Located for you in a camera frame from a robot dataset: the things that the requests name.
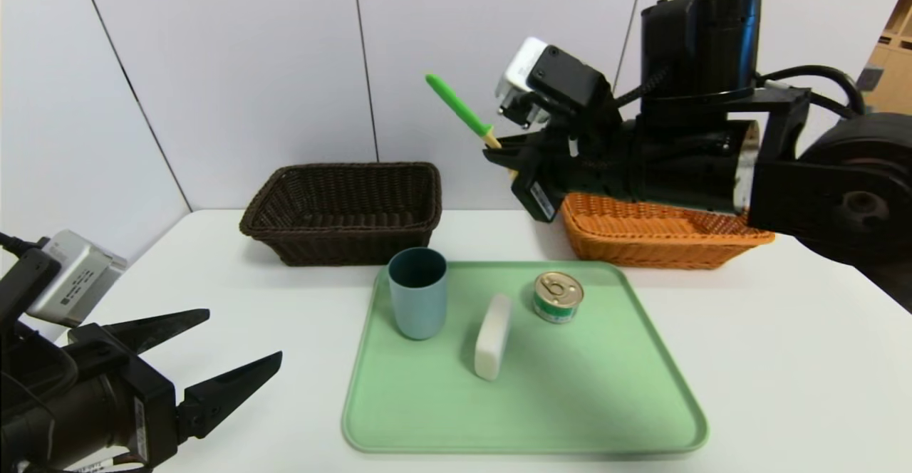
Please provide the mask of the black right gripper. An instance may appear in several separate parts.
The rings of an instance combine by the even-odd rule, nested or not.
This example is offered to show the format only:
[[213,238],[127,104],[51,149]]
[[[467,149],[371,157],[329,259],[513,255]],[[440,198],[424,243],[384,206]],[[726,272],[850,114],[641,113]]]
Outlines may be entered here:
[[625,120],[597,126],[573,140],[556,120],[532,133],[498,138],[482,154],[518,174],[514,196],[534,220],[551,223],[568,194],[628,198]]

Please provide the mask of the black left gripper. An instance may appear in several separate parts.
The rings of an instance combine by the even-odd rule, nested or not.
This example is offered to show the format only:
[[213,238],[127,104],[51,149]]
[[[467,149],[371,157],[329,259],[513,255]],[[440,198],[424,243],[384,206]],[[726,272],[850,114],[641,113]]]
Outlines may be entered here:
[[185,389],[176,407],[174,385],[141,358],[209,320],[208,308],[193,308],[126,323],[89,324],[69,331],[62,347],[65,365],[56,375],[40,369],[26,381],[9,381],[3,393],[19,390],[2,424],[2,467],[6,471],[60,471],[104,447],[127,447],[146,469],[176,454],[179,443],[203,440],[279,371],[276,352]]

